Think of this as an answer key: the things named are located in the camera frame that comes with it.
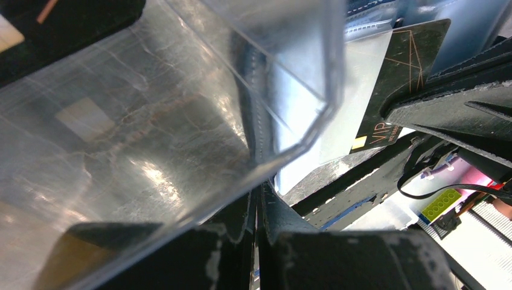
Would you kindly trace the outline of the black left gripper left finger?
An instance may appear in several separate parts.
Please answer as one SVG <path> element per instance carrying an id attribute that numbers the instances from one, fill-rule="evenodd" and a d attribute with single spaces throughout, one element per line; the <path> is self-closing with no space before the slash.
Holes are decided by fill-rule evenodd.
<path id="1" fill-rule="evenodd" d="M 99 289 L 249 289 L 255 196 L 247 193 L 203 224 L 120 271 Z M 37 289 L 63 289 L 116 256 L 159 223 L 86 222 L 68 228 L 36 279 Z"/>

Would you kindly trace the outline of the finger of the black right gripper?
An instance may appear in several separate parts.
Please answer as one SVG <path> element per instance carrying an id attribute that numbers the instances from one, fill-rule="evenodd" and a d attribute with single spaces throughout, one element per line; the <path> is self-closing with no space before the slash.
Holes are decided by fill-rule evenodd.
<path id="1" fill-rule="evenodd" d="M 380 114 L 511 167 L 511 39 L 386 102 Z"/>

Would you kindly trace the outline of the clear acrylic card box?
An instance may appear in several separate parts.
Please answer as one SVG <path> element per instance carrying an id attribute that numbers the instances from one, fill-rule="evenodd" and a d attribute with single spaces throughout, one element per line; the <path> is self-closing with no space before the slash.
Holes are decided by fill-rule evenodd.
<path id="1" fill-rule="evenodd" d="M 63 289 L 120 271 L 257 191 L 240 1 L 1 2 L 1 288 L 37 289 L 86 222 L 158 230 Z"/>

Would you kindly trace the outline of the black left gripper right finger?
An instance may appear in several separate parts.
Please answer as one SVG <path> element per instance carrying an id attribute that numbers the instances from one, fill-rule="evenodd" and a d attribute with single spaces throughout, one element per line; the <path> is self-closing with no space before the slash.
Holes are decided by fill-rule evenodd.
<path id="1" fill-rule="evenodd" d="M 257 188 L 262 289 L 453 289 L 440 247 L 421 231 L 321 231 Z"/>

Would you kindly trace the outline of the blue leather card holder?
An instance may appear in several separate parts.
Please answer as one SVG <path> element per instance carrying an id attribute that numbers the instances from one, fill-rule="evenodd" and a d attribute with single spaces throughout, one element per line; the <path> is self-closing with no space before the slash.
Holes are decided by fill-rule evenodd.
<path id="1" fill-rule="evenodd" d="M 444 65 L 456 36 L 497 26 L 510 1 L 240 1 L 225 17 L 249 43 L 240 74 L 249 93 L 255 160 L 283 162 L 285 195 L 323 164 L 346 156 L 391 43 L 393 25 L 455 21 L 441 41 Z"/>

